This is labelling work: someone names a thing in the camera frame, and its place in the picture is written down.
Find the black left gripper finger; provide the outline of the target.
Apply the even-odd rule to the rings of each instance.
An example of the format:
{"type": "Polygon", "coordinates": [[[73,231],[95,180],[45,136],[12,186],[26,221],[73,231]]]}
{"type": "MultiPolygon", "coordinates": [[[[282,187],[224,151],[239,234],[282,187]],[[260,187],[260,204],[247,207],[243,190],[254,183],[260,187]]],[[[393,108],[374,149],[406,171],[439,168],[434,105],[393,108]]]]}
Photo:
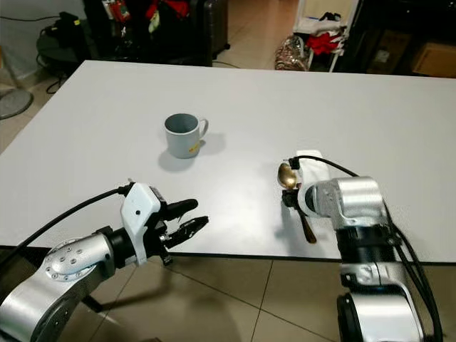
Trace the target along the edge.
{"type": "Polygon", "coordinates": [[[198,207],[196,199],[184,199],[183,201],[167,203],[162,208],[162,219],[177,219],[198,207]]]}
{"type": "Polygon", "coordinates": [[[208,224],[209,216],[199,216],[183,222],[177,230],[168,234],[168,247],[178,247],[178,245],[193,238],[197,232],[208,224]]]}

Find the gold metal spoon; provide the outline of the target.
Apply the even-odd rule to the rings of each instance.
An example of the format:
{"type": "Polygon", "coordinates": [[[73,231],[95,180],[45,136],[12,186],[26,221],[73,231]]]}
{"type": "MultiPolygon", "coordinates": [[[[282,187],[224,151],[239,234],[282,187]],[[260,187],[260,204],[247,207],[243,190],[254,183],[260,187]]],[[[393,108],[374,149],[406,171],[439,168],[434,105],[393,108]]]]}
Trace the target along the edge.
{"type": "MultiPolygon", "coordinates": [[[[294,189],[294,187],[299,184],[296,173],[293,171],[292,166],[290,166],[289,163],[283,162],[278,167],[277,182],[282,186],[283,190],[294,189]]],[[[313,229],[311,228],[309,222],[307,222],[306,215],[298,209],[293,210],[299,215],[306,241],[308,241],[309,244],[316,244],[316,235],[313,233],[313,229]]]]}

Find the grey ceramic mug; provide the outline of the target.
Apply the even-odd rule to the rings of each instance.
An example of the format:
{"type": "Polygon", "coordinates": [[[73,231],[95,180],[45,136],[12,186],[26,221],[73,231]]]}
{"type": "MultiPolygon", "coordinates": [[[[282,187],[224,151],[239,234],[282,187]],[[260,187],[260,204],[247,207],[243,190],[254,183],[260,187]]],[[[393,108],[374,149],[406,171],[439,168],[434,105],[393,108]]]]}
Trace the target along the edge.
{"type": "Polygon", "coordinates": [[[178,159],[196,157],[209,128],[206,118],[189,113],[175,113],[164,121],[168,152],[178,159]]]}

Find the patterned brown bag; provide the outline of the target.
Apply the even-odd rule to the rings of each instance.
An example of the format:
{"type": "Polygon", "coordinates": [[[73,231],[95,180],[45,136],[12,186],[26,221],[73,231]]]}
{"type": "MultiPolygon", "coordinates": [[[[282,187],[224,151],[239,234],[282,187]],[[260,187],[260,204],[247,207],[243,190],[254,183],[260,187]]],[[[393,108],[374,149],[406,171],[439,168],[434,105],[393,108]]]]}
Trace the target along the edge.
{"type": "Polygon", "coordinates": [[[276,50],[276,71],[310,71],[311,49],[297,35],[286,37],[276,50]]]}

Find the red cloth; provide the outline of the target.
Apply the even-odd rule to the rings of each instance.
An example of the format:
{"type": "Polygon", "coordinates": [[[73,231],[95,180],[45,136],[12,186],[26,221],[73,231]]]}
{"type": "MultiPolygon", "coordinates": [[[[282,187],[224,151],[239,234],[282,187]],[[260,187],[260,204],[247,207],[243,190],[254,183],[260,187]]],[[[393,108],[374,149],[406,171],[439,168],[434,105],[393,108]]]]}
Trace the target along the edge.
{"type": "Polygon", "coordinates": [[[314,55],[335,54],[344,45],[344,36],[339,33],[323,32],[307,37],[305,45],[314,55]]]}

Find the white shelf rack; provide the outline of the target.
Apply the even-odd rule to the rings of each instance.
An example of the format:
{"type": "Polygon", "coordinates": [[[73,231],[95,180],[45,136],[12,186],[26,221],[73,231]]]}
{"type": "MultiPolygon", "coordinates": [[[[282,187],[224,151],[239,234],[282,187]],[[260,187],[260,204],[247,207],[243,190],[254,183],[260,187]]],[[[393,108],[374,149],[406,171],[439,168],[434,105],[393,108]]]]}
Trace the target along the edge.
{"type": "Polygon", "coordinates": [[[333,32],[344,36],[344,45],[335,54],[326,54],[326,71],[336,70],[338,60],[345,55],[346,42],[354,29],[354,22],[363,0],[299,0],[294,14],[292,34],[306,41],[310,35],[333,32]]]}

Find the brown cardboard box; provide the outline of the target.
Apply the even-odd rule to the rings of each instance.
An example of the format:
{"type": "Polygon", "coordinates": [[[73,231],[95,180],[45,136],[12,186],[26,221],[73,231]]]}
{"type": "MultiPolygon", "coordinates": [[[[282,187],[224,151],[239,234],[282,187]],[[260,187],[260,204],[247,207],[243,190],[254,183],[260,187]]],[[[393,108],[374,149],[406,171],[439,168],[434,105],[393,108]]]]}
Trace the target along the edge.
{"type": "Polygon", "coordinates": [[[429,77],[456,78],[456,45],[424,43],[413,60],[411,71],[429,77]]]}

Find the black cabinet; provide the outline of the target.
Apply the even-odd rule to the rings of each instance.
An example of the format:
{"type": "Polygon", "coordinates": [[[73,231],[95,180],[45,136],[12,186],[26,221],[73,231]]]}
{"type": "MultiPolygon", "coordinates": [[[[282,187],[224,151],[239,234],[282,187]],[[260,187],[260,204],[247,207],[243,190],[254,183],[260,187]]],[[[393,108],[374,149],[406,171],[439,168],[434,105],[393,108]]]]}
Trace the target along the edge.
{"type": "Polygon", "coordinates": [[[377,52],[388,49],[385,33],[406,38],[390,49],[388,61],[395,62],[388,75],[416,76],[413,66],[426,43],[456,46],[456,0],[359,0],[344,55],[333,70],[367,73],[377,52]]]}

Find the red jacket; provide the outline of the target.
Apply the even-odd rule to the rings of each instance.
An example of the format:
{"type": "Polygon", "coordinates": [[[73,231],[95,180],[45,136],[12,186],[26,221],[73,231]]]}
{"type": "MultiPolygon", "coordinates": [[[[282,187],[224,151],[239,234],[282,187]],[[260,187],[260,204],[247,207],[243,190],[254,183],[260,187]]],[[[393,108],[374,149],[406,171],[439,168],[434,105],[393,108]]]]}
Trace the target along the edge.
{"type": "Polygon", "coordinates": [[[178,20],[185,20],[191,12],[189,0],[150,0],[145,11],[146,19],[153,19],[156,16],[173,16],[178,20]]]}

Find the grey pedestal fan stand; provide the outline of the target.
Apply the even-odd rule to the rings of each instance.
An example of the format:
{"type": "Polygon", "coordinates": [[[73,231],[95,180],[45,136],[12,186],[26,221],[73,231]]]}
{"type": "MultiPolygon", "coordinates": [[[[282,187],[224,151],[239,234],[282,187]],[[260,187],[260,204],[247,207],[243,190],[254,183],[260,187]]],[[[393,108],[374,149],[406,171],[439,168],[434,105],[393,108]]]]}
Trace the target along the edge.
{"type": "Polygon", "coordinates": [[[26,89],[11,88],[1,91],[0,120],[16,117],[23,113],[35,100],[31,92],[26,89]]]}

